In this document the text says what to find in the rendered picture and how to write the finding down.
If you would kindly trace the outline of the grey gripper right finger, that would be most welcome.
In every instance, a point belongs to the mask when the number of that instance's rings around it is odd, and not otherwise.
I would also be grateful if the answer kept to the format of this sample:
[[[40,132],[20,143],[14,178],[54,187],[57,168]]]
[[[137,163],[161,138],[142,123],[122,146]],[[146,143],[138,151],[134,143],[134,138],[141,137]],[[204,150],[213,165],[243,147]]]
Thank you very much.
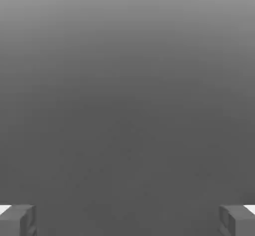
[[[255,236],[255,205],[220,205],[222,236]]]

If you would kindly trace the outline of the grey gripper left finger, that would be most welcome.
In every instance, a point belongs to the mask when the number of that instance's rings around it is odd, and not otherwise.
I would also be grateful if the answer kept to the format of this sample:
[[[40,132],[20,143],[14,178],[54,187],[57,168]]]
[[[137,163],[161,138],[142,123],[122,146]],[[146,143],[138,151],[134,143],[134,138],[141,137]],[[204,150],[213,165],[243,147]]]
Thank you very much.
[[[0,236],[37,236],[36,206],[0,205]]]

